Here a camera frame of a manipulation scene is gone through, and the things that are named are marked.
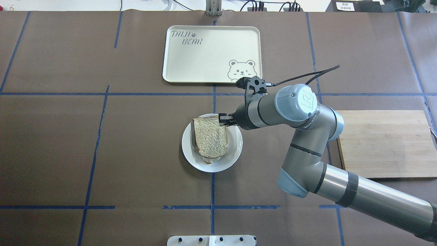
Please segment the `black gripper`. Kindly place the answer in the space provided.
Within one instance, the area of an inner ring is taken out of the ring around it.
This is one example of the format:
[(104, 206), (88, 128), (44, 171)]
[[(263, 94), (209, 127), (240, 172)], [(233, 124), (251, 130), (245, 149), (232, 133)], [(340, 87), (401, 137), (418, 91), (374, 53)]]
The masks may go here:
[(239, 117), (235, 116), (235, 114), (219, 114), (218, 119), (220, 126), (240, 126)]

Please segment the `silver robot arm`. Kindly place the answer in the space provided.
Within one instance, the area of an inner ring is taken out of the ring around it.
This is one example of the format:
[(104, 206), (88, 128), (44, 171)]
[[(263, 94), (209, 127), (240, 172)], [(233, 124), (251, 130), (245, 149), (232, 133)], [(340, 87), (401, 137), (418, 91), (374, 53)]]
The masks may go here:
[(300, 198), (313, 193), (436, 242), (436, 204), (376, 182), (436, 177), (436, 150), (422, 111), (336, 111), (304, 84), (272, 94), (261, 85), (244, 89), (244, 103), (220, 113), (220, 124), (295, 130), (278, 178), (284, 192)]

